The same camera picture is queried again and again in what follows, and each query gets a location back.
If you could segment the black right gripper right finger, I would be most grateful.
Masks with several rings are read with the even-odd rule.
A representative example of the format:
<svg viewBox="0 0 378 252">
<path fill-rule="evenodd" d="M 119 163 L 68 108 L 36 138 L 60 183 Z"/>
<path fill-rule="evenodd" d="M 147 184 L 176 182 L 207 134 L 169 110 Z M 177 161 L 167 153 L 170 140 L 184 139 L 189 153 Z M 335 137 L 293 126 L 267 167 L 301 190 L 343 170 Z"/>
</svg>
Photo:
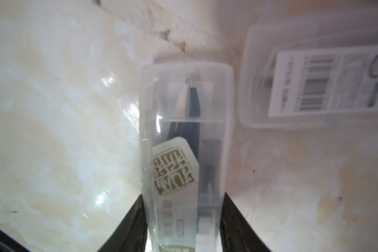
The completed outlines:
<svg viewBox="0 0 378 252">
<path fill-rule="evenodd" d="M 270 252 L 228 194 L 224 196 L 219 229 L 223 252 Z"/>
</svg>

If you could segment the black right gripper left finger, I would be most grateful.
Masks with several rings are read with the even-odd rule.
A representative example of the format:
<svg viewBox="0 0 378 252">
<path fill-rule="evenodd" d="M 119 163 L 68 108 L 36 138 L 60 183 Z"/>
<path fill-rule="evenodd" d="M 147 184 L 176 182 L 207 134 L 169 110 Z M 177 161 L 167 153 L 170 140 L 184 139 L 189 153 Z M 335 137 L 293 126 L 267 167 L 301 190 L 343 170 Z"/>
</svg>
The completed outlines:
<svg viewBox="0 0 378 252">
<path fill-rule="evenodd" d="M 148 225 L 143 196 L 140 194 L 121 223 L 99 252 L 144 252 Z"/>
</svg>

